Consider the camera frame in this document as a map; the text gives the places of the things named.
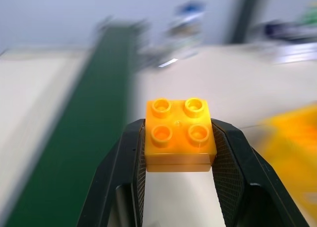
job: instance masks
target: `gray wall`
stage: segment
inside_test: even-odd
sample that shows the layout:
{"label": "gray wall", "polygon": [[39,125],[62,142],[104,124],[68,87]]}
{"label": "gray wall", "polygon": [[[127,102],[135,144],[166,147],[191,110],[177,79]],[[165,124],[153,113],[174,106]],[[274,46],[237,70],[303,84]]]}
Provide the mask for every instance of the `gray wall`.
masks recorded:
{"label": "gray wall", "polygon": [[317,0],[265,0],[263,10],[256,21],[298,20],[312,2],[317,2]]}
{"label": "gray wall", "polygon": [[[188,0],[0,0],[0,51],[21,45],[88,45],[98,22],[148,19],[150,37],[162,42],[173,10]],[[207,3],[204,35],[207,43],[224,42],[237,0]]]}

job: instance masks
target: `lego duplo block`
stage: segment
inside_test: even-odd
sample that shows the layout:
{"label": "lego duplo block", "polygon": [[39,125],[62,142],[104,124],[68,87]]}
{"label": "lego duplo block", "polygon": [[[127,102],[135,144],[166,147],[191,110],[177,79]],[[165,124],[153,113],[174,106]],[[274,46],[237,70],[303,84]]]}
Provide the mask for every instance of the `lego duplo block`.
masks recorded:
{"label": "lego duplo block", "polygon": [[317,223],[317,104],[272,117],[261,155]]}
{"label": "lego duplo block", "polygon": [[[169,101],[160,98],[147,103],[145,120],[147,166],[211,165],[215,155],[216,147],[206,101],[198,98],[190,98],[186,101]],[[178,166],[175,169],[182,170],[182,167]]]}

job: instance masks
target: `plastic toy brick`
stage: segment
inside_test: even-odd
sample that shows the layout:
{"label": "plastic toy brick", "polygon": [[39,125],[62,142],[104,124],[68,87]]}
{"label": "plastic toy brick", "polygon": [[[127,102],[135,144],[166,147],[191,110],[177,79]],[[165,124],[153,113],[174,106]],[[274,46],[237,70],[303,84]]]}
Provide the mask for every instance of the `plastic toy brick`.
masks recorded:
{"label": "plastic toy brick", "polygon": [[[159,167],[164,171],[195,171],[192,165],[200,165],[204,170],[206,166],[202,165],[209,165],[210,169],[216,148],[206,101],[199,98],[149,101],[145,128],[145,157],[149,171],[159,170]],[[182,167],[172,170],[171,165]]]}
{"label": "plastic toy brick", "polygon": [[272,134],[262,156],[291,196],[317,223],[317,104],[264,121]]}

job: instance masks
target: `white table surface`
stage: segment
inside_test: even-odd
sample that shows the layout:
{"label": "white table surface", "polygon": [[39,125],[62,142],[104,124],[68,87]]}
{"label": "white table surface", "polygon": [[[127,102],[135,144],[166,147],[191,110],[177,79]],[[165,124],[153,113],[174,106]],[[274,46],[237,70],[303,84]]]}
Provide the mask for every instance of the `white table surface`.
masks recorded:
{"label": "white table surface", "polygon": [[[27,51],[0,57],[0,216],[41,153],[88,54]],[[317,62],[273,65],[241,46],[205,47],[131,79],[129,122],[145,117],[147,100],[200,97],[213,118],[245,130],[247,138],[246,127],[317,100]],[[147,173],[144,208],[144,227],[225,226],[211,171]]]}

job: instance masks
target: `lego stud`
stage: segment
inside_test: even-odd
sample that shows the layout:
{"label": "lego stud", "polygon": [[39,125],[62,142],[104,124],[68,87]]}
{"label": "lego stud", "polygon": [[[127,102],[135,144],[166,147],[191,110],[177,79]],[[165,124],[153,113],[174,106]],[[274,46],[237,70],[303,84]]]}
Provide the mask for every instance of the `lego stud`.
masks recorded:
{"label": "lego stud", "polygon": [[172,138],[172,130],[166,125],[157,125],[151,131],[153,143],[158,147],[166,147]]}
{"label": "lego stud", "polygon": [[209,130],[202,124],[193,124],[188,129],[188,137],[194,146],[200,147],[207,143]]}
{"label": "lego stud", "polygon": [[152,103],[152,112],[156,117],[165,118],[170,114],[171,102],[165,98],[160,98]]}
{"label": "lego stud", "polygon": [[205,104],[199,98],[190,98],[185,101],[184,112],[191,118],[198,118],[204,112]]}

